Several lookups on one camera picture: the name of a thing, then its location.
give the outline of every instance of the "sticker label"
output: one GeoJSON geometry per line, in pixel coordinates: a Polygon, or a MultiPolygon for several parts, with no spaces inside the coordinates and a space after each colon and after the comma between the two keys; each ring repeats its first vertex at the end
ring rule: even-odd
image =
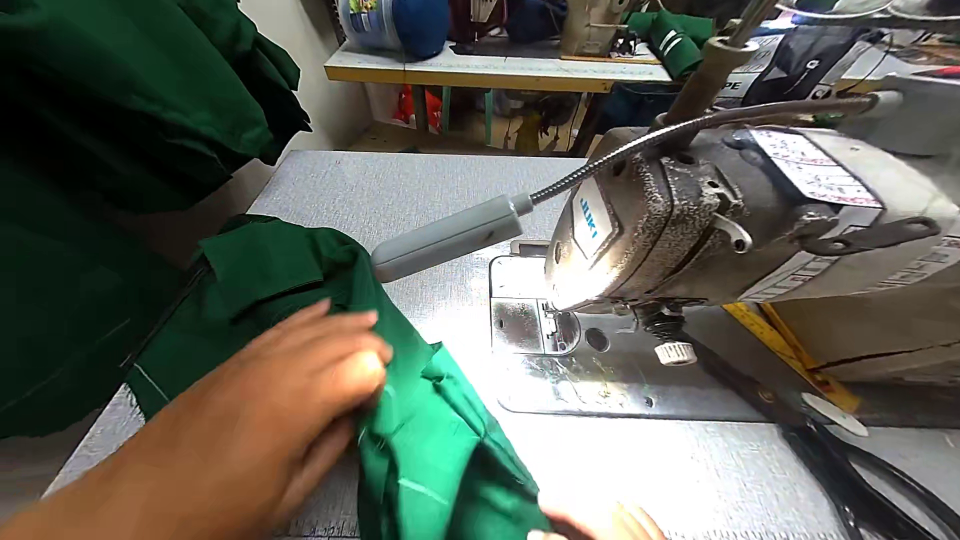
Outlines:
{"type": "MultiPolygon", "coordinates": [[[[843,207],[837,214],[839,223],[822,237],[835,236],[869,227],[880,214],[879,209],[843,207]]],[[[740,295],[740,302],[770,302],[781,294],[792,291],[816,278],[830,268],[838,257],[820,257],[799,252],[777,270],[757,282],[740,295]]]]}
{"type": "Polygon", "coordinates": [[[885,280],[860,292],[874,292],[922,282],[957,262],[960,262],[960,222],[955,224],[950,232],[940,239],[940,243],[930,249],[929,253],[914,259],[885,280]]]}
{"type": "Polygon", "coordinates": [[[584,180],[570,203],[573,206],[573,241],[584,252],[584,257],[592,258],[613,234],[607,205],[596,180],[584,180]]]}
{"type": "Polygon", "coordinates": [[[800,134],[750,130],[756,144],[803,195],[826,203],[882,209],[854,175],[800,134]]]}

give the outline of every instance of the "fabric pile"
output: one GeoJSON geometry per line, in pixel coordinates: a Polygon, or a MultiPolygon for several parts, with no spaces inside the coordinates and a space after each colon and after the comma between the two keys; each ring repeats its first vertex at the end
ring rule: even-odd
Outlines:
{"type": "Polygon", "coordinates": [[[234,0],[8,0],[0,57],[0,437],[44,435],[109,399],[177,288],[107,216],[189,208],[308,118],[234,0]]]}
{"type": "Polygon", "coordinates": [[[696,71],[704,59],[700,49],[713,36],[713,19],[668,10],[631,13],[627,27],[650,44],[675,81],[696,71]]]}

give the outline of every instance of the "hand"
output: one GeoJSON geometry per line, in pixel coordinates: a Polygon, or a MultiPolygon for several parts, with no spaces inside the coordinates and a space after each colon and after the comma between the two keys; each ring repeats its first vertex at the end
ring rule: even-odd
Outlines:
{"type": "Polygon", "coordinates": [[[329,306],[264,332],[0,538],[256,538],[286,523],[352,440],[348,414],[375,400],[393,355],[371,332],[375,312],[329,306]]]}
{"type": "Polygon", "coordinates": [[[540,510],[562,533],[531,530],[527,540],[666,540],[654,520],[636,504],[578,504],[571,513],[567,505],[545,503],[540,510]]]}

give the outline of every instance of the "green cloth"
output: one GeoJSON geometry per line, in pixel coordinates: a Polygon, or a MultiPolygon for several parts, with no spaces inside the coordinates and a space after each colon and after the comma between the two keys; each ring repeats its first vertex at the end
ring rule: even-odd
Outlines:
{"type": "Polygon", "coordinates": [[[521,540],[548,528],[537,485],[453,358],[429,345],[373,277],[367,252],[332,229],[271,217],[201,243],[211,271],[136,359],[127,379],[147,417],[302,307],[375,308],[394,347],[376,410],[358,425],[361,537],[521,540]]]}
{"type": "Polygon", "coordinates": [[[63,430],[109,400],[180,273],[0,154],[0,438],[63,430]]]}
{"type": "Polygon", "coordinates": [[[713,19],[667,10],[631,13],[627,27],[650,45],[676,80],[696,71],[703,60],[700,49],[713,36],[713,19]]]}
{"type": "Polygon", "coordinates": [[[309,131],[297,66],[235,0],[5,0],[0,57],[2,151],[119,209],[186,209],[309,131]]]}

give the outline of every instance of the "white label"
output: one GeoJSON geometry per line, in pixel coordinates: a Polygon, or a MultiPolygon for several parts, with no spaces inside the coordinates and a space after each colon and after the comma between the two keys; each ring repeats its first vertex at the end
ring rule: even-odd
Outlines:
{"type": "Polygon", "coordinates": [[[731,73],[717,97],[740,97],[747,95],[747,89],[754,83],[759,73],[731,73]]]}
{"type": "Polygon", "coordinates": [[[862,182],[805,136],[770,130],[750,130],[750,133],[803,195],[827,203],[883,208],[862,182]]]}
{"type": "Polygon", "coordinates": [[[936,246],[930,248],[929,253],[914,259],[898,272],[894,272],[885,280],[861,292],[874,292],[922,282],[957,262],[960,262],[960,223],[954,225],[936,246]]]}
{"type": "Polygon", "coordinates": [[[734,69],[732,73],[760,73],[766,69],[767,66],[770,65],[770,62],[773,61],[774,54],[777,53],[777,47],[780,46],[780,42],[783,41],[783,34],[751,37],[750,41],[759,45],[759,48],[756,49],[754,55],[751,56],[746,63],[734,69]]]}
{"type": "MultiPolygon", "coordinates": [[[[869,227],[879,214],[879,209],[843,207],[837,214],[839,222],[836,227],[821,237],[835,236],[869,227]]],[[[747,289],[740,295],[739,301],[769,302],[816,278],[830,268],[837,259],[837,257],[820,257],[801,251],[747,289]]]]}
{"type": "Polygon", "coordinates": [[[584,180],[570,203],[573,205],[573,240],[584,252],[584,257],[592,258],[613,234],[597,181],[593,178],[584,180]]]}

